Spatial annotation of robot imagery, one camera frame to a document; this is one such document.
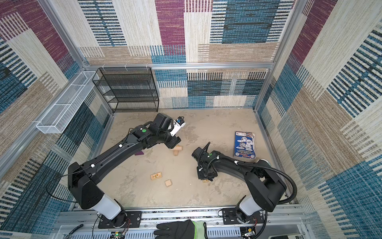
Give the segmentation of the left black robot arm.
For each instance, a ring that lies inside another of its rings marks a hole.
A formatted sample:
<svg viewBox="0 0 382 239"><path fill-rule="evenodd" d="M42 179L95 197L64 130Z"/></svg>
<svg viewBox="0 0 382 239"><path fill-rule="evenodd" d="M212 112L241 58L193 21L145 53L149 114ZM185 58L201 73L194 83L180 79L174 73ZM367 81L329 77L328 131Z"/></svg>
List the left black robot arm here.
<svg viewBox="0 0 382 239"><path fill-rule="evenodd" d="M83 210L92 209L101 214L112 228L121 228L128 222L124 208L108 197L98 184L129 157L157 144L173 149L181 139L176 135L185 126L184 117L172 119L158 113L148 121L131 129L120 142L99 156L83 164L68 167L68 189Z"/></svg>

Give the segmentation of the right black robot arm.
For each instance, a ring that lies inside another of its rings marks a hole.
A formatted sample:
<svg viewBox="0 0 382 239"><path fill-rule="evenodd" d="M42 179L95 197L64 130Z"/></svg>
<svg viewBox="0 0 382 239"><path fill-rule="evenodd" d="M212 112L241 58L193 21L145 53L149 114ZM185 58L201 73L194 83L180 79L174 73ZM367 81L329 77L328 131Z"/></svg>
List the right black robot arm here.
<svg viewBox="0 0 382 239"><path fill-rule="evenodd" d="M219 151L208 152L209 144L192 153L196 160L199 180L213 181L225 173L246 183L250 195L244 196L235 206L233 215L245 224L259 211L273 212L275 207L286 204L297 196L297 185L286 173L273 168L268 161L247 162L231 158Z"/></svg>

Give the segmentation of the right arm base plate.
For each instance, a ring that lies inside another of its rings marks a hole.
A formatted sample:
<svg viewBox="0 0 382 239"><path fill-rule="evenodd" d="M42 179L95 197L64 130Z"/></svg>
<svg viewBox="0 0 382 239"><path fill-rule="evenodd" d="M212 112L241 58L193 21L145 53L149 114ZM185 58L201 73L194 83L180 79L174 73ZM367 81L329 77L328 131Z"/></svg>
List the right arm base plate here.
<svg viewBox="0 0 382 239"><path fill-rule="evenodd" d="M264 222L264 214L260 211L255 212L252 216L246 216L243 214L242 219L236 214L235 208L223 208L219 210L218 214L221 213L223 218L223 223L225 225L234 224L262 224Z"/></svg>

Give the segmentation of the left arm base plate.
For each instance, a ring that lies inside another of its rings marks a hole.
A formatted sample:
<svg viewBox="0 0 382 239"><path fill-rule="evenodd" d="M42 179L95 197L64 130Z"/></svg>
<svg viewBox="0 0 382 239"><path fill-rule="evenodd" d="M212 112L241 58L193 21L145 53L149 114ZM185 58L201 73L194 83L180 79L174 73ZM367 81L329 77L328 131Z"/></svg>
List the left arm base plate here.
<svg viewBox="0 0 382 239"><path fill-rule="evenodd" d="M128 229L139 228L141 223L141 211L122 211L115 218L108 219L101 215L98 229Z"/></svg>

